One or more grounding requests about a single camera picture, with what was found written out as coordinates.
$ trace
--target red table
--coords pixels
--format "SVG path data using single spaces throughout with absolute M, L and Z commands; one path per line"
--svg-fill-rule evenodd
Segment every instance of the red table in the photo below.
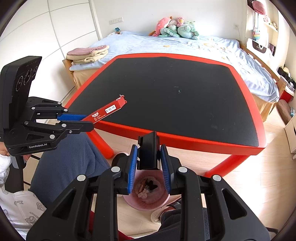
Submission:
M 117 56 L 82 85 L 66 108 L 90 114 L 119 94 L 127 104 L 95 128 L 132 139 L 157 131 L 167 146 L 231 154 L 206 177 L 223 177 L 266 147 L 257 105 L 230 65 L 178 54 Z M 113 155 L 95 131 L 89 136 L 105 157 Z

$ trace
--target brown cushion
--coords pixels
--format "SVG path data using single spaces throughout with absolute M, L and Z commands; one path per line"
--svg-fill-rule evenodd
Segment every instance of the brown cushion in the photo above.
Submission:
M 285 100 L 279 100 L 276 104 L 276 107 L 284 123 L 288 124 L 288 122 L 292 119 L 290 116 L 291 108 L 288 103 Z

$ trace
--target blue bedsheet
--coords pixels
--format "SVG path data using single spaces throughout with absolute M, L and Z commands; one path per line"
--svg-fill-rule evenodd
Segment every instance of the blue bedsheet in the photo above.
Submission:
M 232 65 L 241 75 L 251 93 L 270 103 L 279 100 L 278 88 L 269 73 L 240 49 L 236 40 L 203 36 L 199 40 L 192 40 L 174 37 L 160 38 L 134 34 L 115 34 L 92 44 L 90 47 L 99 45 L 110 46 L 106 57 L 91 64 L 73 65 L 70 70 L 98 69 L 113 57 L 129 53 L 192 55 Z

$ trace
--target pink trash can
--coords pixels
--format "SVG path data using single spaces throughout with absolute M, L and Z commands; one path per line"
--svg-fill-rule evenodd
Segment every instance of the pink trash can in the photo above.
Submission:
M 160 185 L 163 185 L 164 187 L 165 184 L 163 180 L 163 172 L 159 170 L 136 170 L 134 183 L 136 184 L 143 178 L 148 176 L 155 177 L 155 179 L 160 182 Z M 141 198 L 138 198 L 134 191 L 132 191 L 132 193 L 129 195 L 123 195 L 124 200 L 131 207 L 140 211 L 154 211 L 162 207 L 168 201 L 169 197 L 170 195 L 167 193 L 167 191 L 165 191 L 158 201 L 156 201 L 155 203 L 147 204 L 143 202 Z

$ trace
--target white shelf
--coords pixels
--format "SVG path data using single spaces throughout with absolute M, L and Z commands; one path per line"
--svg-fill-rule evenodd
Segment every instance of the white shelf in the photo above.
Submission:
M 263 21 L 263 22 L 264 22 L 264 24 L 265 24 L 266 26 L 268 26 L 268 27 L 272 28 L 272 29 L 273 29 L 275 32 L 278 32 L 274 26 L 272 26 L 272 25 L 268 24 L 268 23 L 267 23 L 267 22 L 265 22 L 265 21 Z

